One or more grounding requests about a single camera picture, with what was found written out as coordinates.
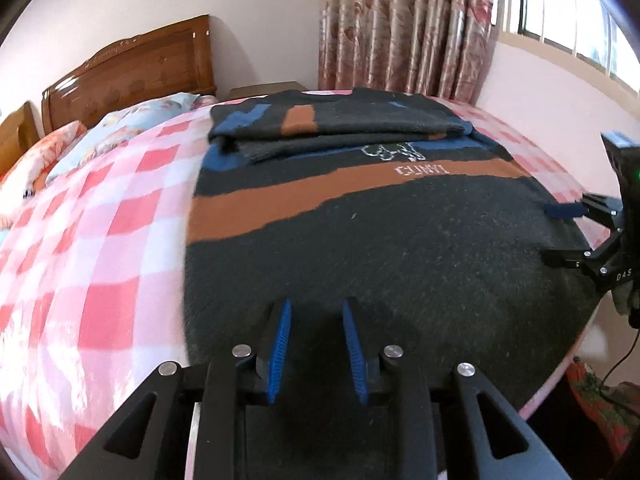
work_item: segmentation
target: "wooden bed frame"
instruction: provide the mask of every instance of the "wooden bed frame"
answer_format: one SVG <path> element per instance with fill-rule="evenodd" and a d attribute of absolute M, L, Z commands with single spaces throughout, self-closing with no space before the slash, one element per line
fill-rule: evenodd
<path fill-rule="evenodd" d="M 31 103 L 26 102 L 0 124 L 0 174 L 9 171 L 39 140 Z"/>
<path fill-rule="evenodd" d="M 115 41 L 60 78 L 42 93 L 44 133 L 176 92 L 215 95 L 207 14 Z"/>

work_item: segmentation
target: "blue stripe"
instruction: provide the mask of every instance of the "blue stripe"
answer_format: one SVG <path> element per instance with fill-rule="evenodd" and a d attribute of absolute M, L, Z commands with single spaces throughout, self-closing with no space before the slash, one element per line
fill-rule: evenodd
<path fill-rule="evenodd" d="M 282 382 L 282 370 L 284 368 L 284 358 L 287 354 L 287 345 L 289 344 L 289 331 L 291 330 L 291 300 L 285 300 L 280 322 L 278 323 L 278 331 L 276 332 L 273 349 L 271 349 L 271 357 L 269 360 L 269 379 L 267 380 L 267 400 L 273 404 L 276 396 L 280 392 L 280 383 Z"/>
<path fill-rule="evenodd" d="M 463 135 L 470 135 L 471 132 L 474 130 L 473 124 L 470 123 L 469 121 L 462 120 L 459 117 L 450 117 L 449 119 L 456 123 L 460 123 L 465 127 L 465 131 L 463 132 Z"/>
<path fill-rule="evenodd" d="M 358 394 L 360 402 L 366 405 L 369 401 L 367 365 L 364 361 L 364 354 L 362 353 L 362 346 L 360 346 L 360 339 L 358 338 L 358 330 L 353 320 L 353 314 L 351 313 L 349 302 L 346 300 L 342 304 L 342 326 L 344 328 L 344 337 L 347 341 L 347 350 L 349 351 L 353 387 Z"/>
<path fill-rule="evenodd" d="M 255 105 L 248 112 L 233 112 L 229 114 L 224 121 L 213 127 L 213 132 L 216 134 L 229 134 L 238 128 L 243 128 L 255 123 L 260 119 L 267 108 L 271 105 L 259 104 Z"/>
<path fill-rule="evenodd" d="M 545 204 L 545 215 L 549 218 L 580 218 L 588 213 L 582 202 Z"/>
<path fill-rule="evenodd" d="M 220 153 L 220 147 L 217 143 L 209 146 L 207 154 L 202 160 L 202 167 L 211 171 L 228 171 L 246 166 L 248 161 L 240 153 Z"/>

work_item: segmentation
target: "white wall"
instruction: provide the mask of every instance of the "white wall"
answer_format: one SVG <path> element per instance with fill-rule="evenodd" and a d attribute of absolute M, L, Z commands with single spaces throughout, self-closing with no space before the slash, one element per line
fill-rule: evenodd
<path fill-rule="evenodd" d="M 498 42 L 477 106 L 533 140 L 587 190 L 620 195 L 600 132 L 620 130 L 640 140 L 640 122 L 583 79 Z M 626 318 L 605 297 L 578 354 L 603 377 L 627 352 L 634 336 Z M 607 383 L 624 380 L 640 384 L 640 350 Z"/>
<path fill-rule="evenodd" d="M 107 44 L 210 14 L 218 95 L 296 80 L 318 84 L 321 0 L 33 0 L 0 46 L 0 109 L 31 100 Z"/>

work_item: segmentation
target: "floral curtain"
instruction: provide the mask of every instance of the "floral curtain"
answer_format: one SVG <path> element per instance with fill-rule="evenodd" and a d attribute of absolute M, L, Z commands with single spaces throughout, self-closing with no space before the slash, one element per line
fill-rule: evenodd
<path fill-rule="evenodd" d="M 319 89 L 354 86 L 469 102 L 492 0 L 326 0 Z"/>

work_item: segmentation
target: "bed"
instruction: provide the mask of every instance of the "bed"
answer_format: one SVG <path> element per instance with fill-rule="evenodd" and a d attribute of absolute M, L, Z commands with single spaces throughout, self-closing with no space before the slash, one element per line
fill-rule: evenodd
<path fill-rule="evenodd" d="M 45 90 L 45 131 L 76 120 L 90 128 L 108 112 L 174 92 L 213 93 L 207 36 L 200 16 L 106 47 Z M 500 142 L 558 201 L 581 196 L 562 167 L 507 124 L 439 101 Z M 159 363 L 188 365 L 185 232 L 211 106 L 57 177 L 24 203 L 0 246 L 0 442 L 27 478 L 57 478 Z M 606 234 L 580 227 L 592 246 Z M 568 362 L 521 408 L 524 417 Z"/>

